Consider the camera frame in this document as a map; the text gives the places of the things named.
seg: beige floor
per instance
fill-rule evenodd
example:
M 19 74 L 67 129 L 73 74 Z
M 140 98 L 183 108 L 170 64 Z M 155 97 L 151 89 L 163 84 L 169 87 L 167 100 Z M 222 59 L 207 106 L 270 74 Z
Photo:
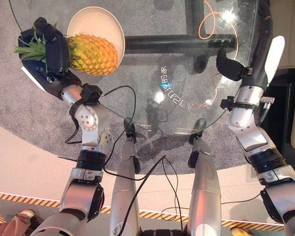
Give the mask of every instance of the beige floor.
M 74 165 L 75 162 L 57 158 L 0 126 L 0 192 L 59 200 Z M 262 189 L 248 165 L 219 170 L 218 176 L 222 203 L 250 199 Z M 182 207 L 189 207 L 193 177 L 179 175 L 177 194 Z M 175 183 L 175 176 L 170 179 Z M 113 176 L 104 174 L 105 205 L 110 205 L 114 181 Z M 174 194 L 164 176 L 151 176 L 138 200 L 140 209 L 161 211 L 173 207 Z M 246 203 L 222 205 L 222 218 L 273 223 L 260 196 Z

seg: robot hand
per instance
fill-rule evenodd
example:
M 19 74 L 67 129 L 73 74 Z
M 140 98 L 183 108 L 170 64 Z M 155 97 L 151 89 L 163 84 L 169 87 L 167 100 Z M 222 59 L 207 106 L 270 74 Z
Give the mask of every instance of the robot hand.
M 34 36 L 46 40 L 46 63 L 35 60 L 22 61 L 33 78 L 51 95 L 62 99 L 61 92 L 70 85 L 82 86 L 80 79 L 69 70 L 69 51 L 62 33 L 39 17 L 31 29 L 21 32 L 19 46 L 26 47 Z

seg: black metal bar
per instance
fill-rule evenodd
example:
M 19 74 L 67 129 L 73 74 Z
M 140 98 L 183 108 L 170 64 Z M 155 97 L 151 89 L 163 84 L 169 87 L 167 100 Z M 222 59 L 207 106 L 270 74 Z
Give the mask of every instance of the black metal bar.
M 236 39 L 233 34 L 214 34 L 210 39 L 200 39 L 198 35 L 149 35 L 126 36 L 126 54 L 182 53 L 186 55 L 216 55 L 220 48 L 233 51 Z
M 200 22 L 204 18 L 204 1 L 185 0 L 185 12 L 187 34 L 198 34 Z M 203 25 L 201 28 L 201 35 L 205 34 L 206 30 Z

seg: silver robot leg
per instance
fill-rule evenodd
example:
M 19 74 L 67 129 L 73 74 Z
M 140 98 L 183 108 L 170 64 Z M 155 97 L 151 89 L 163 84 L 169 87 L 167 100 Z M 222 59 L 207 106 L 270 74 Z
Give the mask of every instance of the silver robot leg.
M 195 163 L 195 179 L 187 224 L 190 236 L 221 235 L 221 191 L 210 153 L 210 148 L 201 138 L 194 138 L 189 159 L 189 162 Z
M 127 138 L 122 152 L 121 163 L 118 170 L 118 175 L 134 178 L 135 165 L 134 158 L 136 158 L 136 151 L 132 137 Z M 135 181 L 122 177 L 116 177 L 113 198 L 112 210 L 110 219 L 110 236 L 116 236 L 121 230 L 124 222 L 124 217 L 128 210 L 129 204 L 136 192 Z M 122 233 L 123 236 L 138 236 L 140 233 L 139 226 L 139 207 L 138 200 L 136 200 L 129 213 L 126 226 Z

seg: pineapple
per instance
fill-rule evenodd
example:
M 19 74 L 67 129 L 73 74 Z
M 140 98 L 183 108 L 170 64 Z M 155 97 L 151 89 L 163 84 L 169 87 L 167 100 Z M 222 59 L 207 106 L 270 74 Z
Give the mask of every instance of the pineapple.
M 45 62 L 46 41 L 37 38 L 36 33 L 28 47 L 15 47 L 14 52 L 23 54 L 21 60 Z M 118 53 L 112 43 L 93 35 L 79 34 L 67 38 L 70 67 L 92 75 L 107 75 L 118 66 Z
M 107 75 L 118 66 L 118 54 L 104 38 L 79 34 L 68 38 L 71 67 L 92 75 Z

